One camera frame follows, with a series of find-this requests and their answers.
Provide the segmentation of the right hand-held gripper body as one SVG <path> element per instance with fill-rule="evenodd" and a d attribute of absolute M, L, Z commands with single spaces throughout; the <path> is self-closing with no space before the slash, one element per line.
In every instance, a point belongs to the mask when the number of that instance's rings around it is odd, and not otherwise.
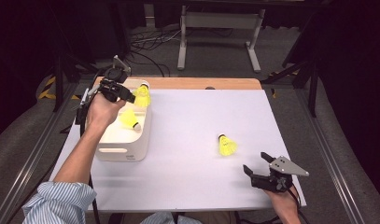
<path fill-rule="evenodd" d="M 253 188 L 265 189 L 271 192 L 285 192 L 293 186 L 293 176 L 309 176 L 309 173 L 290 159 L 279 156 L 268 163 L 268 175 L 254 174 L 250 177 Z"/>

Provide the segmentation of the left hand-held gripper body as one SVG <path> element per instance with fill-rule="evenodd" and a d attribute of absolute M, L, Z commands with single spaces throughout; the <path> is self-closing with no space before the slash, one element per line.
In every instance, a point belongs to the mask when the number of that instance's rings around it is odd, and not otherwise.
<path fill-rule="evenodd" d="M 119 58 L 118 55 L 113 57 L 112 67 L 104 71 L 104 77 L 99 83 L 98 91 L 110 102 L 117 102 L 122 95 L 123 86 L 131 67 Z"/>

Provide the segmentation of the yellow shuttlecock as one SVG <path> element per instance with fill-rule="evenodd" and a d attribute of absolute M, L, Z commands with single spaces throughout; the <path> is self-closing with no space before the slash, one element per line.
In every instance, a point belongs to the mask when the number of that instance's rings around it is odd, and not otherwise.
<path fill-rule="evenodd" d="M 127 127 L 132 128 L 135 132 L 140 133 L 142 127 L 132 109 L 126 109 L 119 115 L 119 120 Z"/>
<path fill-rule="evenodd" d="M 134 104 L 141 107 L 148 107 L 151 102 L 149 88 L 146 84 L 141 84 L 136 90 L 134 90 Z"/>
<path fill-rule="evenodd" d="M 225 134 L 218 136 L 218 152 L 222 156 L 230 156 L 237 149 L 237 144 Z"/>

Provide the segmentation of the white plastic storage box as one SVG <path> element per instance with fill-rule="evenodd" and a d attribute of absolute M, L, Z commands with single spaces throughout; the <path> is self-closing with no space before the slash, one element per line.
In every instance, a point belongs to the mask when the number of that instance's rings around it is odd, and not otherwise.
<path fill-rule="evenodd" d="M 132 94 L 141 84 L 149 84 L 142 79 L 128 79 L 123 86 Z M 126 109 L 132 109 L 142 127 L 140 133 L 127 127 L 119 120 L 119 115 Z M 126 102 L 119 111 L 115 121 L 109 125 L 96 149 L 96 157 L 100 161 L 141 161 L 148 152 L 148 140 L 151 129 L 152 111 L 148 107 L 137 106 Z"/>

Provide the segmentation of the person's right hand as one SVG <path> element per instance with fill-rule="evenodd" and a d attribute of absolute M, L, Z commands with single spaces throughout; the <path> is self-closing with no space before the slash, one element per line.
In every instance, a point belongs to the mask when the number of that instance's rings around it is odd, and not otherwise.
<path fill-rule="evenodd" d="M 291 187 L 285 192 L 271 192 L 265 190 L 270 198 L 276 214 L 280 217 L 294 217 L 298 215 L 298 192 Z"/>

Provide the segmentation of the person's left hand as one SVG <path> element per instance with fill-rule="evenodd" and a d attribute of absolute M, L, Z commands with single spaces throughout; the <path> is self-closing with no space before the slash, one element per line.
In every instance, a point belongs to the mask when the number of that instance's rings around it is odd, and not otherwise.
<path fill-rule="evenodd" d="M 126 105 L 123 100 L 108 101 L 102 93 L 96 93 L 91 102 L 87 115 L 87 128 L 94 132 L 104 132 L 118 116 L 119 111 Z"/>

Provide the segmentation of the black tripod stand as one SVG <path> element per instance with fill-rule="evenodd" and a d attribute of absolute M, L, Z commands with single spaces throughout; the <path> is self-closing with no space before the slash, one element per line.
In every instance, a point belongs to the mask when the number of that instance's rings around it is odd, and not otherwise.
<path fill-rule="evenodd" d="M 317 81 L 318 81 L 318 71 L 317 71 L 317 58 L 311 56 L 310 58 L 303 60 L 299 63 L 286 68 L 280 72 L 274 72 L 272 76 L 268 76 L 266 79 L 262 80 L 261 84 L 273 84 L 277 80 L 286 77 L 292 73 L 296 72 L 296 77 L 291 81 L 291 85 L 294 89 L 302 89 L 307 82 L 309 84 L 309 93 L 307 107 L 313 118 L 316 115 L 316 97 L 317 97 Z"/>
<path fill-rule="evenodd" d="M 66 77 L 69 83 L 78 83 L 80 74 L 77 65 L 83 67 L 91 73 L 96 73 L 98 69 L 70 53 L 58 54 L 54 56 L 54 73 L 55 76 L 55 106 L 53 111 L 57 112 L 63 105 L 63 78 Z"/>

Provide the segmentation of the white table cover sheet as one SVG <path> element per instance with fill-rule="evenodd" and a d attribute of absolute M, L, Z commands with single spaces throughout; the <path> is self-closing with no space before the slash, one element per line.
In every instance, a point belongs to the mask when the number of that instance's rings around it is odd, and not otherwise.
<path fill-rule="evenodd" d="M 253 210 L 271 205 L 243 165 L 268 175 L 288 151 L 265 91 L 154 90 L 148 152 L 141 161 L 95 160 L 91 176 L 102 212 Z M 218 152 L 218 136 L 236 144 Z"/>

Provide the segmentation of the yellow black hazard tape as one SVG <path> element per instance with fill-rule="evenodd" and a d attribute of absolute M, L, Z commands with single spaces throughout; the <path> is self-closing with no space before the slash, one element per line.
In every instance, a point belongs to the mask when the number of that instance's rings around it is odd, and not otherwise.
<path fill-rule="evenodd" d="M 52 99 L 55 100 L 56 96 L 56 76 L 50 76 L 44 88 L 38 95 L 39 99 Z"/>

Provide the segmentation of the white metal stand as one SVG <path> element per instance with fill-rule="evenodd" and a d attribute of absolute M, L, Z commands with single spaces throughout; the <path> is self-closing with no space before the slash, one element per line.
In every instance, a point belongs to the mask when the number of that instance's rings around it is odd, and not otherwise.
<path fill-rule="evenodd" d="M 190 12 L 187 6 L 181 8 L 180 45 L 177 59 L 177 69 L 182 71 L 186 64 L 188 28 L 221 28 L 252 30 L 253 36 L 246 42 L 246 50 L 255 73 L 259 73 L 260 63 L 255 46 L 264 19 L 265 10 L 260 9 L 256 14 L 232 14 L 216 12 Z"/>

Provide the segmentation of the blue striped shirt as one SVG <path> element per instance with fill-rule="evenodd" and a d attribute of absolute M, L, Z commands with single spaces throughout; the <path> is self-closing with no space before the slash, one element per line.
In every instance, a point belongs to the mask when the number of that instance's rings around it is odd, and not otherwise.
<path fill-rule="evenodd" d="M 22 207 L 22 224 L 86 224 L 85 211 L 97 193 L 88 184 L 44 182 Z M 194 218 L 170 212 L 125 216 L 121 224 L 203 224 Z"/>

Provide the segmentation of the aluminium floor rail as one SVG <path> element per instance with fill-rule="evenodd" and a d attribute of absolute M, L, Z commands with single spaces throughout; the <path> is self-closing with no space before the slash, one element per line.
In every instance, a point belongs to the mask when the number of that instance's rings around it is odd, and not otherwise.
<path fill-rule="evenodd" d="M 50 140 L 51 133 L 69 103 L 73 92 L 73 90 L 69 89 L 63 94 L 63 97 L 56 100 L 58 108 L 49 117 L 46 127 L 37 139 L 34 148 L 29 153 L 25 164 L 20 169 L 12 187 L 0 206 L 0 224 L 7 224 L 9 217 L 13 214 L 13 210 L 44 153 L 47 143 Z"/>
<path fill-rule="evenodd" d="M 312 116 L 310 109 L 308 108 L 305 92 L 303 90 L 296 90 L 295 93 L 304 111 L 304 114 L 310 123 L 313 133 L 316 136 L 321 157 L 327 166 L 333 185 L 335 186 L 335 189 L 340 197 L 340 200 L 345 208 L 346 214 L 349 217 L 351 224 L 364 224 L 362 214 L 359 211 L 359 208 L 353 198 L 352 192 L 346 183 L 338 162 L 332 154 L 326 136 L 323 133 L 317 118 Z"/>

